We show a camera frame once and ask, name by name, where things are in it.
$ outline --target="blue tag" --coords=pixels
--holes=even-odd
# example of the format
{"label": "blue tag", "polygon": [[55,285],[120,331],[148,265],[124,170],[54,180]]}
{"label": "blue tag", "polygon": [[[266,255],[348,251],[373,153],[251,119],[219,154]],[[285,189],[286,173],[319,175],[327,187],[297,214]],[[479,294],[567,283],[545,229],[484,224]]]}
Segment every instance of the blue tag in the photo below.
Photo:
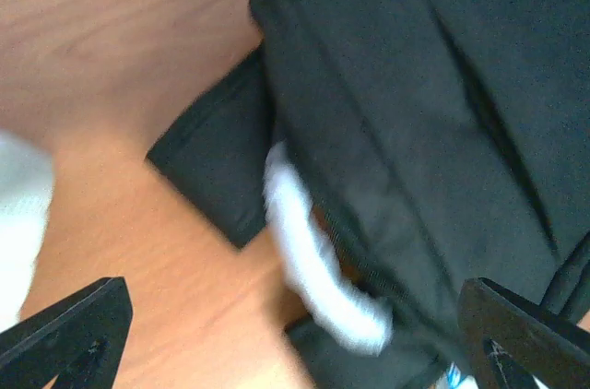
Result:
{"label": "blue tag", "polygon": [[457,389],[466,378],[466,375],[462,375],[459,368],[453,363],[449,370],[446,372],[446,381],[449,383],[449,389]]}

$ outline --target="white cloth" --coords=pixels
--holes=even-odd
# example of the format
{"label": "white cloth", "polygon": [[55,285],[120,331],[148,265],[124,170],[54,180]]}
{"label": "white cloth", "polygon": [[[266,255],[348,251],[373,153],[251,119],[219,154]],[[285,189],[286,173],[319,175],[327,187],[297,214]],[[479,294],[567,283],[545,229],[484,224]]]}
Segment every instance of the white cloth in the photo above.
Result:
{"label": "white cloth", "polygon": [[285,263],[288,286],[316,323],[348,350],[378,355],[392,333],[391,311],[341,276],[334,249],[312,216],[312,199],[284,143],[265,167],[266,219]]}
{"label": "white cloth", "polygon": [[49,157],[0,131],[0,332],[18,323],[53,194]]}

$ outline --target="white object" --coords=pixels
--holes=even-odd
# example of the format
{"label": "white object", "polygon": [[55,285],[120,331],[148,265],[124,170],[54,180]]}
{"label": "white object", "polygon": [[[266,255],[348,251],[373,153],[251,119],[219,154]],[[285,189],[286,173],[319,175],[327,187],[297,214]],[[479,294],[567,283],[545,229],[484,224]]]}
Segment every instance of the white object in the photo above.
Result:
{"label": "white object", "polygon": [[391,311],[342,277],[334,249],[313,219],[312,199],[282,142],[266,159],[265,202],[288,286],[341,346],[378,355],[393,333]]}
{"label": "white object", "polygon": [[52,194],[50,158],[0,130],[0,332],[18,323]]}
{"label": "white object", "polygon": [[[548,389],[548,387],[535,378],[535,383],[539,389]],[[441,379],[435,384],[435,389],[478,389],[475,378],[470,375],[461,374],[455,364],[444,373]]]}

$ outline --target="black fabric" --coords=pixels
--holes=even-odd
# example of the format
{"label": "black fabric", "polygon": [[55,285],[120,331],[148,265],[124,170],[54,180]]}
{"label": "black fabric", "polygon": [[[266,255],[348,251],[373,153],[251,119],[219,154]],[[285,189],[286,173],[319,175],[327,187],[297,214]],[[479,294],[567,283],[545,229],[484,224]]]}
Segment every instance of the black fabric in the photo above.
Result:
{"label": "black fabric", "polygon": [[272,121],[256,50],[199,97],[147,154],[238,248],[266,224],[263,173]]}
{"label": "black fabric", "polygon": [[[578,40],[587,4],[251,7],[291,155],[316,202],[337,216],[332,229],[347,234],[337,239],[356,243],[345,249],[352,263],[391,285],[382,291],[415,345],[468,370],[456,300],[471,277],[569,317],[590,307],[590,47]],[[327,369],[311,371],[334,387]]]}
{"label": "black fabric", "polygon": [[287,334],[319,387],[425,389],[448,367],[446,361],[417,347],[413,335],[399,327],[379,357],[350,353],[311,317],[292,325]]}

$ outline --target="wooden surface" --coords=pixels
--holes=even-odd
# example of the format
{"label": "wooden surface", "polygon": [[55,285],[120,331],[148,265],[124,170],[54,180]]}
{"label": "wooden surface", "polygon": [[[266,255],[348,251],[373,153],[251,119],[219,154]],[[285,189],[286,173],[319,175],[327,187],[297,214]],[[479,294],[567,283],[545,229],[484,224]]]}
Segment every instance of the wooden surface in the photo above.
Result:
{"label": "wooden surface", "polygon": [[301,306],[270,240],[237,255],[144,162],[258,42],[247,0],[0,0],[0,126],[50,151],[57,178],[24,313],[125,276],[117,388],[311,387],[281,336]]}

